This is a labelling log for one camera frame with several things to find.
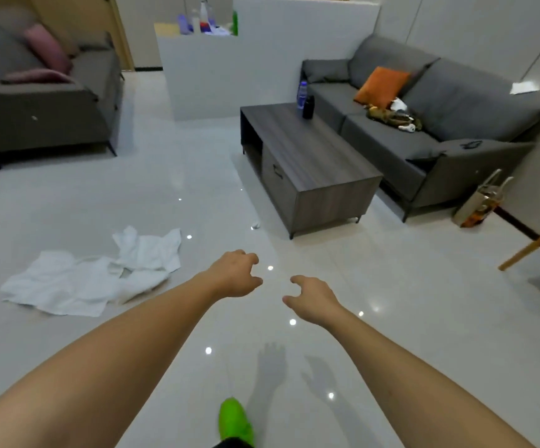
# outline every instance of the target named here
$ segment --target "person's left arm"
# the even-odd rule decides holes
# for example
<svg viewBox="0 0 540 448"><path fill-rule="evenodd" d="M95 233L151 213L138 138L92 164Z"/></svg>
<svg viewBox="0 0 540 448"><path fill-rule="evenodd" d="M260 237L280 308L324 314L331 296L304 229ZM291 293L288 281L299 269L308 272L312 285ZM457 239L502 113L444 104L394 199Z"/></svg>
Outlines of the person's left arm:
<svg viewBox="0 0 540 448"><path fill-rule="evenodd" d="M46 360L0 396L0 448L114 447L206 311L262 284L258 261L225 253Z"/></svg>

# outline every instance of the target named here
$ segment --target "black pants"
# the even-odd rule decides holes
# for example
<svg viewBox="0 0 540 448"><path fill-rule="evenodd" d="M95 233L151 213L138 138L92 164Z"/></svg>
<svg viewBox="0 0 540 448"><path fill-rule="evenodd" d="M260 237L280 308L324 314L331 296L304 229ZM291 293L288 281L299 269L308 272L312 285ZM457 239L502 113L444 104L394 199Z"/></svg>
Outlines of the black pants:
<svg viewBox="0 0 540 448"><path fill-rule="evenodd" d="M221 441L215 448L251 448L251 445L242 441L239 437L231 437Z"/></svg>

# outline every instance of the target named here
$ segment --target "white tile floor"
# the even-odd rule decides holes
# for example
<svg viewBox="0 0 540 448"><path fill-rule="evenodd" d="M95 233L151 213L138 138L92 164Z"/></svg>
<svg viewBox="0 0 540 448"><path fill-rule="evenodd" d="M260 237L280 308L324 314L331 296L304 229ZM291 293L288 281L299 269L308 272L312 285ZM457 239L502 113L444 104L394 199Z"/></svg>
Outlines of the white tile floor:
<svg viewBox="0 0 540 448"><path fill-rule="evenodd" d="M168 286L236 248L258 253L265 279L206 314L119 446L212 446L230 395L262 448L402 446L342 349L282 305L304 273L540 447L540 253L499 272L528 241L503 220L461 231L439 212L403 225L374 198L359 225L290 241L241 154L238 120L174 123L161 73L127 75L117 148L0 171L0 285L41 250L114 255L110 235L126 225L192 236ZM0 393L125 308L52 317L0 301Z"/></svg>

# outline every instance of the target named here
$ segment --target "forearm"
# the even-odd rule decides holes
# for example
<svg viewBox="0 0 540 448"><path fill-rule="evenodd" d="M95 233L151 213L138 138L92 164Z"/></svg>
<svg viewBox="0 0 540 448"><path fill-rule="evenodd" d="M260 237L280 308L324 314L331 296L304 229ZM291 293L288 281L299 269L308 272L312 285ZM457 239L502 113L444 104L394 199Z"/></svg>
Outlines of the forearm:
<svg viewBox="0 0 540 448"><path fill-rule="evenodd" d="M346 309L326 329L407 448L531 447L479 400Z"/></svg>
<svg viewBox="0 0 540 448"><path fill-rule="evenodd" d="M42 363L0 397L0 448L116 445L214 293L195 277Z"/></svg>

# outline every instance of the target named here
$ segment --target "person's right arm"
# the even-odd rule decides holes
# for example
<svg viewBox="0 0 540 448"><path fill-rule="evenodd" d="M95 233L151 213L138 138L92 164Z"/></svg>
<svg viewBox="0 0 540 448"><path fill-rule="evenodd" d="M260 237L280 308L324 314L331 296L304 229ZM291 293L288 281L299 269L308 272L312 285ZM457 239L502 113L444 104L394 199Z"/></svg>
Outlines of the person's right arm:
<svg viewBox="0 0 540 448"><path fill-rule="evenodd" d="M341 306L324 281L291 281L302 292L284 303L344 347L406 448L533 448L459 385Z"/></svg>

